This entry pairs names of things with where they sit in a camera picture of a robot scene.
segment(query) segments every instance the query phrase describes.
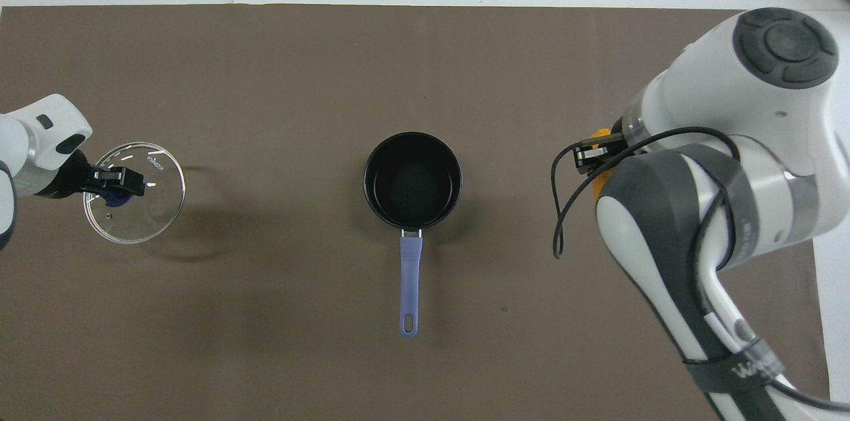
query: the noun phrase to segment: saucepan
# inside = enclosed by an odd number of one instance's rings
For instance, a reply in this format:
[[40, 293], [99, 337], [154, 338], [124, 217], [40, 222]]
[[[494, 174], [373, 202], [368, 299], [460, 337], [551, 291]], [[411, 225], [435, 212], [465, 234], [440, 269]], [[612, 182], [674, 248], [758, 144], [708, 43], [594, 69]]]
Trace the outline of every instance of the saucepan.
[[398, 329], [415, 337], [419, 328], [419, 261], [422, 229], [454, 209], [461, 194], [458, 159], [433, 135], [405, 131], [369, 155], [363, 190], [380, 219], [401, 229], [401, 289]]

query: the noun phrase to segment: purple handle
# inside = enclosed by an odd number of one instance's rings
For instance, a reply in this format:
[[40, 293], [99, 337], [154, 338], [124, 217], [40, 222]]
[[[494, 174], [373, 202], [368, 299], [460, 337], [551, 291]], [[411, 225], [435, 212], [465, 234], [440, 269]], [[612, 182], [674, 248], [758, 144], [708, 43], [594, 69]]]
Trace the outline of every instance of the purple handle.
[[415, 337], [419, 330], [419, 257], [422, 237], [401, 237], [401, 306], [398, 330], [403, 337]]

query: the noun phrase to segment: black cable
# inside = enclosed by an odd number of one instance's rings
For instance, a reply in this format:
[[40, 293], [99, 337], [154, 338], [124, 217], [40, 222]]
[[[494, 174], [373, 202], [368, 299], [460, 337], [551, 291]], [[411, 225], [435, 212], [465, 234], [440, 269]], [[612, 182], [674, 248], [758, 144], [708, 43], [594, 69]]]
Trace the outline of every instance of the black cable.
[[[552, 197], [555, 199], [555, 212], [559, 212], [561, 210], [561, 202], [558, 200], [558, 189], [555, 186], [555, 172], [558, 169], [558, 163], [561, 162], [561, 159], [564, 158], [564, 155], [574, 151], [582, 147], [582, 143], [576, 142], [573, 145], [568, 146], [564, 151], [561, 151], [558, 155], [556, 155], [555, 160], [552, 161]], [[558, 253], [562, 254], [564, 252], [564, 230], [558, 230]]]
[[830, 400], [816, 398], [810, 394], [802, 393], [799, 390], [796, 390], [796, 388], [792, 388], [778, 379], [771, 381], [769, 386], [784, 394], [784, 396], [788, 396], [790, 399], [804, 405], [811, 406], [812, 408], [823, 409], [825, 411], [850, 412], [850, 404], [848, 403], [831, 402]]
[[713, 174], [705, 171], [705, 174], [714, 181], [714, 185], [717, 186], [717, 194], [714, 194], [714, 197], [711, 198], [711, 203], [708, 206], [707, 211], [705, 211], [705, 217], [699, 221], [697, 225], [696, 234], [693, 237], [690, 248], [689, 255], [689, 263], [691, 264], [691, 275], [692, 278], [690, 280], [691, 283], [691, 293], [695, 295], [697, 306], [701, 309], [703, 315], [708, 315], [709, 313], [714, 311], [714, 306], [711, 304], [711, 301], [708, 299], [707, 295], [705, 295], [705, 290], [702, 288], [701, 283], [699, 283], [699, 263], [697, 260], [699, 258], [699, 251], [702, 249], [702, 242], [705, 239], [705, 234], [708, 231], [708, 226], [711, 224], [711, 221], [714, 219], [714, 216], [719, 211], [720, 207], [724, 204], [728, 207], [726, 210], [726, 237], [728, 237], [729, 243], [726, 245], [726, 252], [723, 254], [722, 261], [717, 264], [717, 269], [720, 270], [726, 263], [732, 258], [732, 254], [734, 254], [735, 243], [737, 242], [737, 236], [735, 234], [735, 221], [734, 217], [732, 217], [731, 210], [731, 202], [729, 201], [729, 193], [726, 190], [726, 186], [723, 185], [720, 180], [714, 177]]
[[715, 137], [716, 139], [719, 139], [720, 142], [723, 142], [723, 145], [728, 147], [729, 152], [731, 152], [732, 154], [732, 158], [734, 158], [736, 161], [740, 161], [740, 151], [738, 150], [738, 146], [735, 145], [735, 142], [732, 141], [729, 136], [719, 130], [712, 129], [710, 127], [689, 126], [680, 127], [669, 131], [663, 131], [662, 133], [657, 133], [656, 135], [647, 137], [646, 139], [635, 143], [635, 145], [630, 145], [627, 149], [625, 149], [625, 151], [619, 152], [619, 154], [614, 155], [610, 158], [610, 160], [605, 161], [604, 164], [601, 164], [601, 166], [597, 167], [597, 169], [591, 172], [589, 176], [587, 176], [587, 178], [582, 182], [582, 184], [580, 184], [578, 188], [576, 188], [576, 191], [573, 192], [573, 195], [570, 197], [569, 200], [567, 200], [567, 203], [564, 204], [564, 208], [561, 209], [558, 203], [558, 188], [555, 185], [555, 172], [556, 169], [558, 169], [559, 161], [561, 161], [564, 155], [566, 155], [570, 151], [573, 151], [573, 149], [576, 149], [576, 146], [579, 145], [577, 145], [577, 143], [574, 143], [574, 145], [571, 145], [570, 147], [564, 149], [564, 151], [561, 151], [558, 154], [558, 157], [555, 157], [555, 160], [552, 162], [552, 193], [555, 197], [555, 211], [558, 213], [558, 224], [555, 225], [555, 234], [552, 237], [552, 255], [554, 255], [555, 258], [558, 258], [558, 260], [560, 260], [561, 255], [564, 254], [564, 219], [566, 218], [567, 212], [568, 210], [570, 210], [573, 203], [576, 201], [579, 195], [582, 194], [582, 191], [587, 188], [587, 185], [593, 182], [593, 179], [597, 178], [599, 175], [606, 172], [607, 170], [613, 169], [614, 166], [621, 163], [625, 158], [631, 157], [631, 155], [634, 155], [635, 152], [640, 151], [640, 149], [643, 149], [643, 147], [650, 145], [650, 143], [655, 143], [659, 140], [667, 139], [667, 137], [672, 137], [674, 135], [682, 135], [686, 133], [703, 133], [711, 137]]

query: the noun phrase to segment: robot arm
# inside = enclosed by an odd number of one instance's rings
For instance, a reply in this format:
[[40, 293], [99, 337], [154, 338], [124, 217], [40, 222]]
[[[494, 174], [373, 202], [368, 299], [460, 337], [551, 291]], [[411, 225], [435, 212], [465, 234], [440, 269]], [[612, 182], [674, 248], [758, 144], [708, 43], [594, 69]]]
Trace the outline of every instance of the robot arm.
[[790, 386], [717, 278], [847, 213], [850, 171], [827, 104], [835, 67], [817, 21], [742, 13], [650, 82], [617, 133], [572, 148], [591, 177], [616, 166], [598, 197], [601, 235], [722, 419], [850, 419], [850, 406]]
[[0, 249], [15, 227], [17, 197], [62, 198], [91, 191], [120, 203], [143, 194], [139, 174], [88, 164], [77, 148], [91, 134], [86, 119], [60, 94], [0, 114]]

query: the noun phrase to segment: brown mat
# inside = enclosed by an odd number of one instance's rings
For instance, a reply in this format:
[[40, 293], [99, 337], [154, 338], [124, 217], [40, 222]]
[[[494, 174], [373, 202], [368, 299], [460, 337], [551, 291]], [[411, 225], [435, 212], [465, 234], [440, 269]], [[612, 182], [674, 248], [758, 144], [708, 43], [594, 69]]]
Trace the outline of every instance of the brown mat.
[[[0, 254], [0, 418], [714, 419], [598, 236], [550, 253], [549, 165], [608, 127], [723, 11], [6, 7], [0, 112], [60, 92], [96, 160], [170, 149], [183, 213], [107, 242], [81, 197], [19, 201]], [[464, 191], [424, 231], [398, 335], [398, 231], [365, 159], [452, 147]], [[567, 161], [565, 193], [579, 184]], [[811, 243], [724, 277], [799, 388], [827, 396]]]

